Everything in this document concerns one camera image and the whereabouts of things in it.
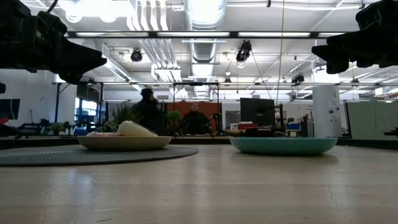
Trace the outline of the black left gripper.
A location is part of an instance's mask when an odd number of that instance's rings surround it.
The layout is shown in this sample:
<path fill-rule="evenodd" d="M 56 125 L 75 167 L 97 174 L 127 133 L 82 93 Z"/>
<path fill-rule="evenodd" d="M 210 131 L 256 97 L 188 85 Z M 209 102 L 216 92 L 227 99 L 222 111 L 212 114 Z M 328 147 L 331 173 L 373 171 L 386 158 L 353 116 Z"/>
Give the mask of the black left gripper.
<path fill-rule="evenodd" d="M 66 33 L 62 29 L 20 30 L 15 39 L 15 69 L 50 70 L 69 84 L 79 84 L 86 72 L 107 62 L 102 52 L 70 42 Z"/>

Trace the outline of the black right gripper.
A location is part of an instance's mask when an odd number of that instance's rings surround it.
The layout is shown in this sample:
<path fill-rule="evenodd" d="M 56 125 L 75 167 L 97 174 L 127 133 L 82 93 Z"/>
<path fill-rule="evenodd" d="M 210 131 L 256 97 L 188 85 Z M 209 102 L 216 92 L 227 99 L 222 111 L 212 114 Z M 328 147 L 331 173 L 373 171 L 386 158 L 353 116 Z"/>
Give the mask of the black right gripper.
<path fill-rule="evenodd" d="M 326 38 L 326 44 L 312 47 L 313 54 L 327 61 L 327 74 L 347 71 L 349 61 L 361 68 L 397 65 L 397 21 L 358 21 L 358 26 L 359 31 L 331 35 Z"/>

